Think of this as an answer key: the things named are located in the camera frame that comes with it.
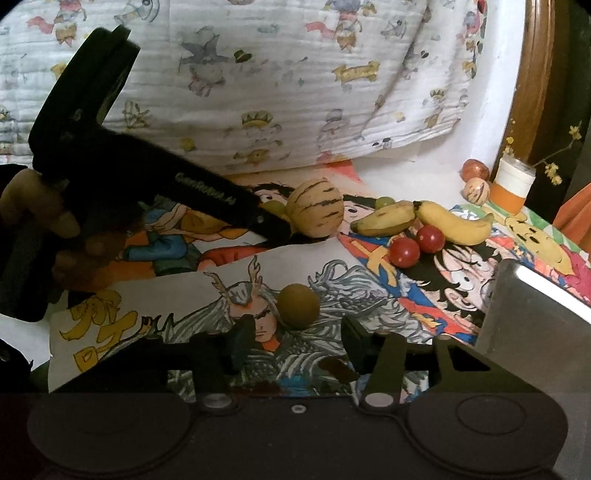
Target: green grape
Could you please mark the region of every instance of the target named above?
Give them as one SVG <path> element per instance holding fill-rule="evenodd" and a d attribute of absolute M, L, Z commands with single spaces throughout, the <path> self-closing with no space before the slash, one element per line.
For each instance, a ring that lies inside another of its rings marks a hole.
<path fill-rule="evenodd" d="M 285 213 L 285 205 L 279 200 L 269 200 L 261 205 L 267 212 L 271 212 L 273 215 L 280 217 Z"/>
<path fill-rule="evenodd" d="M 375 201 L 375 209 L 380 210 L 380 208 L 393 205 L 394 203 L 396 203 L 396 200 L 394 200 L 392 197 L 380 197 Z"/>

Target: red tomato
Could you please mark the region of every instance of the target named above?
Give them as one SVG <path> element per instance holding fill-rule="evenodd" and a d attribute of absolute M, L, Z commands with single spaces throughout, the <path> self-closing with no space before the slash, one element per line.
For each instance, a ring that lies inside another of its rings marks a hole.
<path fill-rule="evenodd" d="M 409 268 L 418 263 L 421 249 L 412 238 L 400 237 L 390 244 L 390 263 L 395 267 Z"/>
<path fill-rule="evenodd" d="M 426 254 L 435 254 L 445 245 L 445 235 L 437 227 L 425 225 L 417 232 L 415 237 L 418 246 Z"/>

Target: antler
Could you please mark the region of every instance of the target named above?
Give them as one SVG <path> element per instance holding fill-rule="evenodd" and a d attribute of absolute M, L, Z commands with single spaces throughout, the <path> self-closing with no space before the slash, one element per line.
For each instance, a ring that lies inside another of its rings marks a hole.
<path fill-rule="evenodd" d="M 214 273 L 214 272 L 203 272 L 203 273 L 205 273 L 208 277 L 213 278 L 212 285 L 217 288 L 217 290 L 222 294 L 222 297 L 224 297 L 227 301 L 230 301 L 230 295 L 228 295 L 228 289 L 223 284 L 223 281 L 218 276 L 218 274 Z"/>
<path fill-rule="evenodd" d="M 259 288 L 262 285 L 262 277 L 259 276 L 261 271 L 261 264 L 256 260 L 256 255 L 248 264 L 248 275 L 252 282 L 252 295 L 258 295 Z"/>

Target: striped melon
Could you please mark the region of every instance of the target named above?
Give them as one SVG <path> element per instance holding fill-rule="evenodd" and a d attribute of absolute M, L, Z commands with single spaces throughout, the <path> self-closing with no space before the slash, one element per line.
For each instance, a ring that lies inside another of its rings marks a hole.
<path fill-rule="evenodd" d="M 326 179 L 315 179 L 293 191 L 285 212 L 297 231 L 311 238 L 324 238 L 339 229 L 345 204 L 337 187 Z"/>

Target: banana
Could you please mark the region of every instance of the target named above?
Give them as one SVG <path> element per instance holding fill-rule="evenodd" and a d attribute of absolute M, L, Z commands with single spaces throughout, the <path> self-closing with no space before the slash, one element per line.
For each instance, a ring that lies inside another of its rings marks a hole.
<path fill-rule="evenodd" d="M 387 205 L 351 223 L 351 230 L 363 236 L 392 236 L 410 227 L 416 215 L 407 200 Z"/>
<path fill-rule="evenodd" d="M 413 205 L 417 217 L 423 224 L 439 228 L 445 238 L 453 244 L 478 245 L 491 235 L 494 220 L 491 213 L 478 220 L 466 220 L 428 200 L 413 202 Z"/>

